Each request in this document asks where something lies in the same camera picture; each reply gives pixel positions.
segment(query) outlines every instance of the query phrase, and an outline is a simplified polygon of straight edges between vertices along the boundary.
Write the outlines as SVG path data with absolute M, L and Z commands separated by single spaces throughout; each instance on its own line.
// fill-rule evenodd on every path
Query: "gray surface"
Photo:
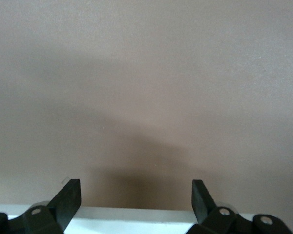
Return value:
M 293 1 L 0 1 L 0 203 L 190 209 L 293 229 Z

